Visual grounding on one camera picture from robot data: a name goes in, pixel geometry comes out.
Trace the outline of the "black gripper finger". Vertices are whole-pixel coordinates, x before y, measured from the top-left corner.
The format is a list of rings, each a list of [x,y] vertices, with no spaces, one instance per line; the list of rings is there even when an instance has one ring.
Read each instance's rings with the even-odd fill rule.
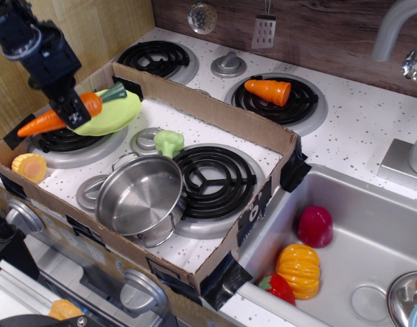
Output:
[[[54,100],[53,110],[70,129],[76,129],[91,120],[91,115],[75,91]]]

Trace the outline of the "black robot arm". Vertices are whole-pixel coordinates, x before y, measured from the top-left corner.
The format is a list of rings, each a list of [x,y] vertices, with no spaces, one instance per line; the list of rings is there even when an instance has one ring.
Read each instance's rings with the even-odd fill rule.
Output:
[[[38,20],[27,1],[0,1],[0,46],[6,59],[28,71],[29,86],[48,98],[69,128],[91,120],[74,89],[81,62],[53,21]]]

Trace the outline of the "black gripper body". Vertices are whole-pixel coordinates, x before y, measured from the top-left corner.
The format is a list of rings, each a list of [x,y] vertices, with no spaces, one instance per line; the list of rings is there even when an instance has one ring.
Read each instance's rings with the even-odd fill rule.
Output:
[[[20,62],[30,73],[31,84],[44,92],[54,108],[74,108],[75,73],[81,62],[68,44],[62,30],[47,20],[35,26],[40,41]]]

